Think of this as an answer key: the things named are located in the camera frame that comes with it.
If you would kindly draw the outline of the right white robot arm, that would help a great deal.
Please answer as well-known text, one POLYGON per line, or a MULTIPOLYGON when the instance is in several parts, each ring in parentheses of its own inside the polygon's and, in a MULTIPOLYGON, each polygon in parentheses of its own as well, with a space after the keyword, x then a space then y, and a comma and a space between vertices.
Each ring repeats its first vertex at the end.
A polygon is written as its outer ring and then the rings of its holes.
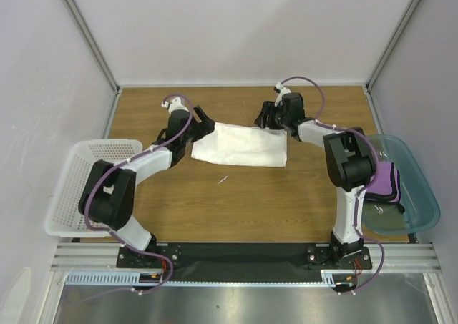
POLYGON ((328 177, 337 191, 329 260, 336 267, 348 267, 364 247, 362 207, 366 188, 376 176, 374 147, 359 129, 343 129, 307 117, 299 93, 265 101, 254 124, 261 129, 282 129, 299 142, 323 148, 328 177))

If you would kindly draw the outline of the purple towel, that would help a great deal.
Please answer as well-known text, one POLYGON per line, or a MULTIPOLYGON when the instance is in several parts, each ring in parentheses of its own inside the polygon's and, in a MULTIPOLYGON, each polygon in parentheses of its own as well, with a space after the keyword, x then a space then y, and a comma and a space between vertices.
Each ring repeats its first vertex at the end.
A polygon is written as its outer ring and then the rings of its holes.
POLYGON ((367 188, 364 201, 378 205, 394 205, 401 213, 405 208, 401 204, 400 174, 393 162, 380 162, 376 180, 367 188))

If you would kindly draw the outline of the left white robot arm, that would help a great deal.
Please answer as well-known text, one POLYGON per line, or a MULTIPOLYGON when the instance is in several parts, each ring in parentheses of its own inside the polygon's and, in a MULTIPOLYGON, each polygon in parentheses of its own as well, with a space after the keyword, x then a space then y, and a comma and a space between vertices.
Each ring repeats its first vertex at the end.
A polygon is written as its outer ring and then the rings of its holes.
POLYGON ((132 258, 143 267, 157 260, 157 238, 133 215, 139 183, 174 167, 187 146, 215 130, 215 121, 199 107, 191 111, 180 105, 170 110, 167 127, 143 152, 118 163, 97 160, 91 168, 78 210, 89 229, 91 223, 116 237, 132 251, 132 258))

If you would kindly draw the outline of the white towel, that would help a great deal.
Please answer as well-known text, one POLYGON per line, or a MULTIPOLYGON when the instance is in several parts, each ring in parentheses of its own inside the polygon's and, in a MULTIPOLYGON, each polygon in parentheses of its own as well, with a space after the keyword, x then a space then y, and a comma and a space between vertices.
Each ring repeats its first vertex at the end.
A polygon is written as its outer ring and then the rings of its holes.
POLYGON ((215 165, 285 167, 287 135, 283 130, 217 122, 214 132, 193 143, 191 157, 215 165))

